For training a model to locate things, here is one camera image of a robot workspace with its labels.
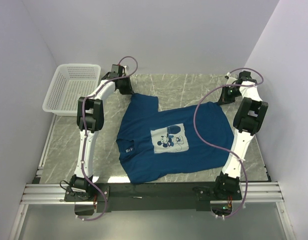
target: dark blue garment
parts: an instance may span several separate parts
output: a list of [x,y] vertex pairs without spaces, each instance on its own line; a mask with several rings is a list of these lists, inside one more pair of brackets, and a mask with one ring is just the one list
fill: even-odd
[[[197,137],[193,125],[195,108],[158,112],[157,97],[138,93],[131,97],[116,140],[119,160],[131,183],[218,168],[226,163],[228,152],[210,147]],[[217,104],[201,104],[196,123],[206,141],[231,148],[233,132]]]

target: cartoon character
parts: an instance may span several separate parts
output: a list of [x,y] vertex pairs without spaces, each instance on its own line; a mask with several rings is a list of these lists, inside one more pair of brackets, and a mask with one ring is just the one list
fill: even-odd
[[172,125],[167,127],[167,135],[161,136],[160,141],[157,142],[157,144],[163,145],[164,148],[167,147],[174,147],[176,146],[176,150],[181,151],[182,144],[184,144],[184,140],[182,136],[175,136],[180,132],[180,127],[177,125]]

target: t-shirt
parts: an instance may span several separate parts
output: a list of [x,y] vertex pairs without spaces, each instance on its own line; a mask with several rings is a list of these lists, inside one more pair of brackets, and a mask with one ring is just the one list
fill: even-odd
[[[194,105],[158,112],[157,97],[132,95],[116,140],[120,163],[131,183],[225,165],[228,152],[210,147],[197,137],[193,125],[195,108]],[[231,148],[233,132],[216,103],[200,105],[196,126],[206,141]]]

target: gray marble table surface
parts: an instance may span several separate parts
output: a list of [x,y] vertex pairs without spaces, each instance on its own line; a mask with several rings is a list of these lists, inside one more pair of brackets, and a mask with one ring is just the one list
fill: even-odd
[[[208,74],[136,74],[131,77],[136,93],[157,96],[159,111],[183,108],[195,105],[210,90],[226,83],[224,75]],[[204,102],[215,102],[221,90],[208,96]],[[241,102],[223,105],[222,109],[230,125]],[[121,120],[130,103],[129,95],[118,91],[112,94],[104,106],[105,123],[100,131],[95,147],[93,171],[99,183],[129,182],[126,172],[119,162],[119,151],[116,144]],[[74,174],[79,151],[79,129],[76,117],[57,116],[50,135],[47,152],[44,158],[44,169],[40,179],[42,184],[56,184],[69,180]],[[261,156],[256,138],[248,148],[244,163],[250,181],[267,181],[267,170]],[[193,173],[168,174],[155,182],[204,182],[214,181],[220,168]]]

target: white wall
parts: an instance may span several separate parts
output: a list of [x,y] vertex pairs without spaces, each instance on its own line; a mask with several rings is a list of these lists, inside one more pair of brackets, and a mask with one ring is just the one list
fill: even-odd
[[132,55],[138,73],[210,74],[246,63],[278,0],[23,2],[58,65]]
[[249,57],[264,74],[268,113],[258,140],[298,239],[308,240],[308,0],[281,0]]
[[0,0],[0,240],[35,176],[51,115],[41,106],[56,65],[20,0]]

